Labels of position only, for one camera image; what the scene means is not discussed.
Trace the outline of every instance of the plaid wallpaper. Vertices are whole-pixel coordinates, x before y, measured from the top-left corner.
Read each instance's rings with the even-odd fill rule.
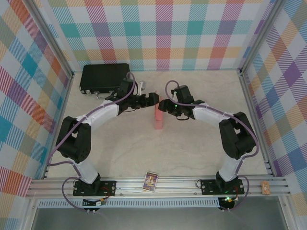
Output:
[[[246,75],[274,166],[307,229],[307,1],[288,0]]]
[[[270,12],[271,12],[271,9],[273,8],[273,5],[274,3],[276,2],[276,0],[270,0],[270,3],[268,4],[258,26],[257,26],[257,29],[255,30],[251,40],[249,41],[249,44],[248,44],[248,47],[246,48],[245,52],[244,52],[244,55],[243,55],[243,58],[240,62],[240,65],[239,65],[239,69],[242,68],[246,58],[248,57],[249,55],[249,52],[250,52],[250,49],[253,47],[253,45],[255,44],[255,41],[257,40],[257,37],[258,37],[258,34],[260,32],[260,30],[262,29],[263,25],[264,25],[264,22],[265,20],[267,19],[267,17],[269,16]]]
[[[68,77],[21,0],[0,0],[0,229],[17,227],[54,135]]]
[[[73,66],[132,70],[237,69],[258,10],[269,0],[35,0]],[[64,36],[58,36],[50,14]]]

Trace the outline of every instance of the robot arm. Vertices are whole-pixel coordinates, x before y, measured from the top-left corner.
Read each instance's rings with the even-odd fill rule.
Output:
[[[159,103],[159,109],[161,111],[168,112],[176,117],[184,114],[188,118],[201,120],[215,127],[219,127],[223,149],[227,156],[222,168],[216,174],[215,182],[222,193],[233,189],[233,183],[238,180],[237,171],[242,164],[243,158],[256,146],[253,137],[234,119],[207,108],[208,104],[204,101],[195,101],[186,85],[177,87],[171,92],[173,96],[177,97],[180,103],[198,104],[202,105],[202,107],[177,105],[171,100],[165,99]],[[243,112],[231,115],[242,121],[252,130],[248,118]]]
[[[56,145],[64,139],[78,121],[86,117],[86,119],[73,131],[74,135],[71,134],[58,150],[63,157],[71,161],[79,170],[81,178],[78,184],[82,185],[83,190],[87,190],[87,194],[96,194],[100,187],[100,175],[95,170],[88,157],[91,151],[92,133],[103,123],[120,115],[128,108],[140,109],[159,103],[158,94],[152,92],[149,93],[148,97],[142,94],[144,83],[145,82],[141,81],[139,85],[136,85],[137,93],[135,95],[131,94],[125,100],[116,102],[126,96],[133,86],[133,80],[124,79],[117,92],[107,97],[100,106],[110,104],[111,102],[116,103],[103,107],[88,117],[86,117],[86,115],[76,118],[68,116],[63,120]]]

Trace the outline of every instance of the white floor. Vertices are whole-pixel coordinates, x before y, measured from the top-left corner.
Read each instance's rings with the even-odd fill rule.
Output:
[[[236,71],[143,71],[137,81],[147,82],[145,93],[157,91],[165,96],[165,84],[177,80],[186,84],[194,99],[201,99],[222,111],[248,114]],[[65,115],[76,117],[98,106],[102,100],[79,91],[81,74],[72,84]],[[154,108],[123,113],[92,134],[90,159],[102,177],[144,176],[147,171],[160,176],[215,175],[224,162],[218,127],[188,120],[177,121],[164,114],[163,130],[154,129]],[[65,160],[59,152],[52,162]],[[240,174],[266,174],[262,154],[246,159]],[[76,175],[69,165],[51,167],[48,177]]]

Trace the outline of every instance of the small card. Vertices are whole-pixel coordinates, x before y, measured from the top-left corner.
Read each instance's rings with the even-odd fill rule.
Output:
[[[262,188],[262,194],[264,195],[270,195],[271,191],[270,191],[270,184],[268,181],[262,181],[261,182],[261,188]]]
[[[147,172],[143,184],[143,190],[154,192],[155,186],[157,185],[159,174],[153,172]]]

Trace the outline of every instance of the trading card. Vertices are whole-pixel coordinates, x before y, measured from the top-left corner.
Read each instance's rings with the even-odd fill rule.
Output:
[[[157,185],[159,174],[153,172],[147,172],[143,184],[143,190],[154,192],[155,186]]]

